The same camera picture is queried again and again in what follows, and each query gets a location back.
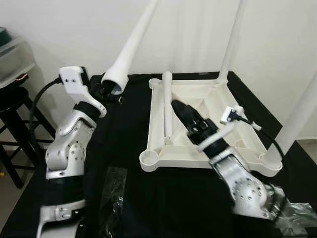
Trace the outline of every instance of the floor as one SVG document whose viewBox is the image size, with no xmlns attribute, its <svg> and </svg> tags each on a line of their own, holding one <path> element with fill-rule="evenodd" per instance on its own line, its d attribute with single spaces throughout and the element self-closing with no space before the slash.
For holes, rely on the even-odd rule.
<svg viewBox="0 0 317 238">
<path fill-rule="evenodd" d="M 12 163 L 14 165 L 25 165 L 30 166 L 31 163 L 24 155 L 23 151 L 20 151 L 13 159 Z M 17 189 L 11 180 L 10 176 L 7 174 L 4 166 L 0 162 L 0 172 L 4 173 L 4 176 L 0 177 L 0 194 L 5 194 L 5 196 L 0 196 L 0 231 L 3 229 L 6 220 L 10 216 L 15 204 L 22 195 L 24 189 L 29 183 L 33 171 L 27 170 L 17 170 L 22 181 L 24 181 L 24 186 L 22 189 Z"/>
<path fill-rule="evenodd" d="M 300 145 L 306 150 L 309 156 L 317 164 L 317 141 L 316 140 L 301 140 L 298 141 Z M 25 157 L 23 151 L 20 151 L 12 160 L 14 164 L 29 166 L 30 162 Z M 25 187 L 30 181 L 33 172 L 17 170 L 20 177 L 24 181 L 22 189 L 17 189 L 12 182 L 11 178 L 6 174 L 6 170 L 0 163 L 0 172 L 4 172 L 5 176 L 0 177 L 0 194 L 6 194 L 6 196 L 0 196 L 0 231 L 5 225 L 6 220 L 10 216 L 15 204 L 19 200 Z"/>
<path fill-rule="evenodd" d="M 317 140 L 298 140 L 298 143 L 317 164 Z"/>
</svg>

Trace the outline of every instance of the white tube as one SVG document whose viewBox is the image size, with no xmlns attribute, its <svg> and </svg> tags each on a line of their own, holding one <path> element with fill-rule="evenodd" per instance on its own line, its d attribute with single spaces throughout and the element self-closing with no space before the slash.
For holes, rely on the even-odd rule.
<svg viewBox="0 0 317 238">
<path fill-rule="evenodd" d="M 231 58 L 232 58 L 232 53 L 234 50 L 235 42 L 237 41 L 237 38 L 239 36 L 239 31 L 240 31 L 241 22 L 243 19 L 243 12 L 244 12 L 245 5 L 246 5 L 246 0 L 240 0 L 239 6 L 238 6 L 238 9 L 236 12 L 236 16 L 234 19 L 234 23 L 233 23 L 233 26 L 231 29 L 227 49 L 226 49 L 224 58 L 222 60 L 220 74 L 217 78 L 217 81 L 226 81 L 227 80 L 229 67 L 230 67 L 230 63 L 231 63 Z"/>
<path fill-rule="evenodd" d="M 164 72 L 162 75 L 164 89 L 164 125 L 165 137 L 170 138 L 173 135 L 173 108 L 172 101 L 172 79 L 171 72 Z"/>
<path fill-rule="evenodd" d="M 44 226 L 44 223 L 40 222 L 38 226 L 38 230 L 36 232 L 36 238 L 41 238 L 43 226 Z"/>
<path fill-rule="evenodd" d="M 102 82 L 105 80 L 110 80 L 116 83 L 116 87 L 112 91 L 112 94 L 121 94 L 125 89 L 125 86 L 128 82 L 127 74 L 130 69 L 131 62 L 149 26 L 157 3 L 158 0 L 150 1 L 137 25 L 134 27 L 130 37 L 122 48 L 118 58 L 106 71 L 102 78 Z"/>
<path fill-rule="evenodd" d="M 286 124 L 276 137 L 276 142 L 284 154 L 296 140 L 305 123 L 317 107 L 317 72 L 294 107 Z M 267 153 L 263 156 L 262 162 L 271 168 L 277 169 L 280 166 L 281 157 L 272 144 Z"/>
</svg>

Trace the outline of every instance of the white plastic tray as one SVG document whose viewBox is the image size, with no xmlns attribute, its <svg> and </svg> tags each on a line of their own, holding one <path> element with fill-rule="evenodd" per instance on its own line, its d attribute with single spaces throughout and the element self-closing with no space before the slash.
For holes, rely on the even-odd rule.
<svg viewBox="0 0 317 238">
<path fill-rule="evenodd" d="M 164 100 L 161 80 L 151 79 L 151 114 L 147 149 L 140 155 L 141 168 L 152 172 L 158 167 L 211 168 L 209 159 L 197 151 L 187 138 L 186 128 L 173 113 L 173 135 L 164 136 Z M 219 128 L 221 115 L 226 106 L 238 103 L 229 91 L 226 82 L 215 80 L 174 80 L 172 98 L 194 107 L 204 118 L 210 118 Z M 254 130 L 243 122 L 237 123 L 233 132 L 225 138 L 245 159 L 249 169 L 263 169 L 261 155 L 265 147 Z"/>
</svg>

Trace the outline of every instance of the white wall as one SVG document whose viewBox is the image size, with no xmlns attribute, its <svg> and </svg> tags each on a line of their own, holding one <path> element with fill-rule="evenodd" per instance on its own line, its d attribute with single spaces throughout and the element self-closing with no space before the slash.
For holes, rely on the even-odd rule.
<svg viewBox="0 0 317 238">
<path fill-rule="evenodd" d="M 62 66 L 104 72 L 148 1 L 2 1 L 0 25 L 33 49 L 42 71 L 34 70 L 26 84 L 33 95 Z M 219 70 L 237 5 L 238 0 L 160 0 L 131 73 Z M 317 68 L 316 15 L 316 0 L 249 0 L 246 8 L 231 68 L 281 122 Z M 73 104 L 55 86 L 40 109 L 60 123 Z M 317 113 L 301 137 L 317 138 L 316 121 Z"/>
</svg>

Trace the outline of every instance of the black tablecloth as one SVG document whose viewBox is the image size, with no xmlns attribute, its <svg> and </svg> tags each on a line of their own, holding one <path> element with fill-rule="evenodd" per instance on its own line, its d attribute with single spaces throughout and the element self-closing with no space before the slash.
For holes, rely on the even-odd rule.
<svg viewBox="0 0 317 238">
<path fill-rule="evenodd" d="M 218 73 L 174 74 L 173 79 L 215 79 Z M 128 169 L 123 222 L 124 237 L 272 237 L 271 222 L 231 214 L 227 187 L 212 170 L 159 168 L 144 172 L 139 154 L 147 145 L 151 90 L 148 80 L 159 74 L 131 75 L 124 104 L 108 107 L 107 116 L 87 148 L 84 193 L 90 231 L 98 230 L 99 201 L 107 166 Z M 234 74 L 228 87 L 249 119 L 276 136 L 281 124 Z M 270 142 L 259 134 L 266 147 Z M 317 211 L 317 165 L 297 142 L 286 155 L 284 170 L 268 181 L 286 187 L 291 202 L 309 202 Z M 44 171 L 38 168 L 9 217 L 1 237 L 35 237 L 43 199 Z"/>
</svg>

